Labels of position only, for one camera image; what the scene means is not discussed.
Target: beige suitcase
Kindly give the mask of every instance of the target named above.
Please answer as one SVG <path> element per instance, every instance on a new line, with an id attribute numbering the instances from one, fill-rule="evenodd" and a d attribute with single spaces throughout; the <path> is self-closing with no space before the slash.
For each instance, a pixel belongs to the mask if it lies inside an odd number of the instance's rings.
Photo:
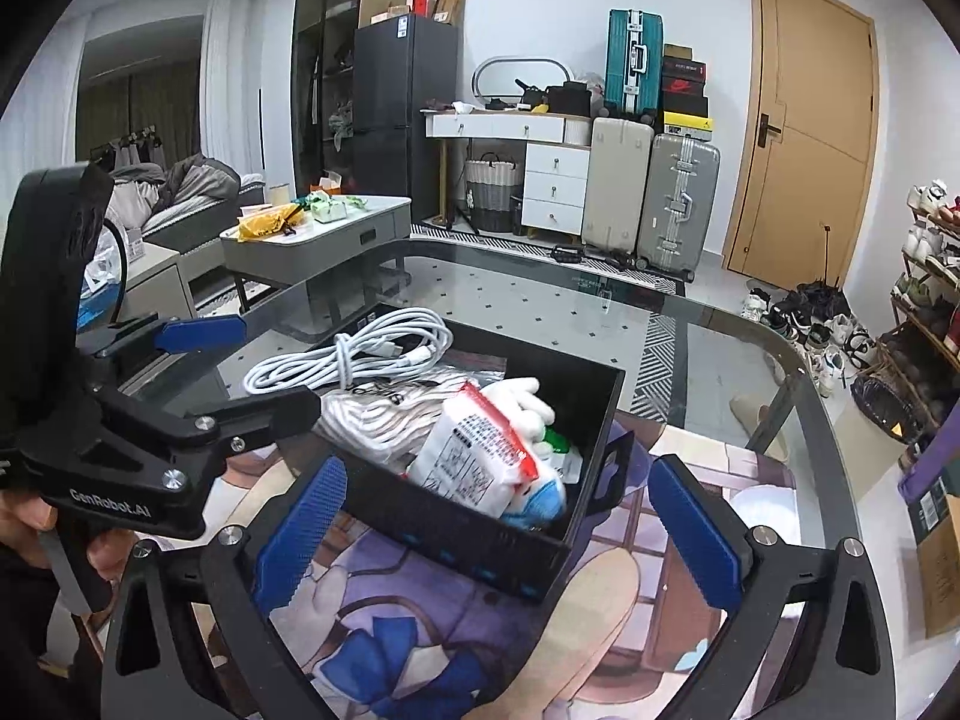
<path id="1" fill-rule="evenodd" d="M 624 119 L 593 123 L 583 240 L 632 254 L 637 245 L 653 127 Z"/>

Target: door handle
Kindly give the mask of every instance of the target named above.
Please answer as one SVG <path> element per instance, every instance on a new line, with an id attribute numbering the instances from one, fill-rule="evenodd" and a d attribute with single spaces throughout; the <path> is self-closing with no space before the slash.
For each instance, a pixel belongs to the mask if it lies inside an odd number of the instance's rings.
<path id="1" fill-rule="evenodd" d="M 770 124 L 770 117 L 765 113 L 760 114 L 760 133 L 757 135 L 757 147 L 758 148 L 767 148 L 767 133 L 772 132 L 774 135 L 782 135 L 784 131 L 779 127 L 774 127 L 773 124 Z"/>

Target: black handle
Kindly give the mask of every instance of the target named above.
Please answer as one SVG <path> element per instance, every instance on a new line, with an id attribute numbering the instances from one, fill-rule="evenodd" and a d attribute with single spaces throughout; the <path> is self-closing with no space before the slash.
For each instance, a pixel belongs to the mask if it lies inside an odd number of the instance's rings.
<path id="1" fill-rule="evenodd" d="M 634 434 L 632 431 L 625 433 L 619 439 L 614 439 L 607 444 L 607 448 L 604 449 L 603 467 L 600 469 L 600 473 L 597 474 L 597 481 L 593 486 L 593 493 L 590 497 L 590 503 L 587 506 L 587 517 L 591 514 L 597 514 L 597 512 L 608 512 L 623 500 L 623 493 L 627 490 L 627 472 L 630 470 L 630 456 L 633 451 Z M 601 479 L 603 479 L 603 472 L 607 467 L 607 461 L 611 455 L 613 455 L 613 464 L 616 465 L 616 471 L 613 472 L 613 476 L 610 478 L 606 493 L 604 493 L 602 498 L 596 498 L 594 496 L 597 493 L 597 487 L 600 485 Z"/>
<path id="2" fill-rule="evenodd" d="M 40 544 L 49 557 L 70 613 L 90 614 L 110 605 L 113 588 L 86 558 L 90 541 L 106 530 L 107 527 L 99 528 L 77 517 L 70 509 L 60 509 L 56 513 L 56 528 L 40 534 Z"/>
<path id="3" fill-rule="evenodd" d="M 767 133 L 772 132 L 774 135 L 782 135 L 784 131 L 779 127 L 773 127 L 770 124 L 770 117 L 765 113 L 760 114 L 760 133 L 757 135 L 757 146 L 759 148 L 767 148 Z"/>

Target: laundry basket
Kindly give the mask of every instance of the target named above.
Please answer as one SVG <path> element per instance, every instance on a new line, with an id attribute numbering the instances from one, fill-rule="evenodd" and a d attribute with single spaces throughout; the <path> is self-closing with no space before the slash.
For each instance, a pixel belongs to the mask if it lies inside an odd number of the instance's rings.
<path id="1" fill-rule="evenodd" d="M 523 194 L 523 173 L 517 163 L 504 162 L 488 152 L 478 160 L 467 160 L 464 170 L 467 207 L 473 224 L 488 232 L 510 232 L 510 196 Z"/>

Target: yellow bag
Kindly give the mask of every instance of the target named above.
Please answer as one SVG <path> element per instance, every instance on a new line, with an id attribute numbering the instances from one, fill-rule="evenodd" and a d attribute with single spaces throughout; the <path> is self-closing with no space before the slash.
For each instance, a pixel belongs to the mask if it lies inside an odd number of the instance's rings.
<path id="1" fill-rule="evenodd" d="M 240 221 L 240 232 L 237 235 L 239 241 L 253 241 L 257 238 L 265 238 L 267 235 L 275 235 L 283 229 L 283 225 L 289 224 L 291 227 L 301 224 L 306 220 L 304 209 L 298 204 L 292 202 L 286 205 L 278 205 L 262 214 L 252 217 L 243 217 Z"/>

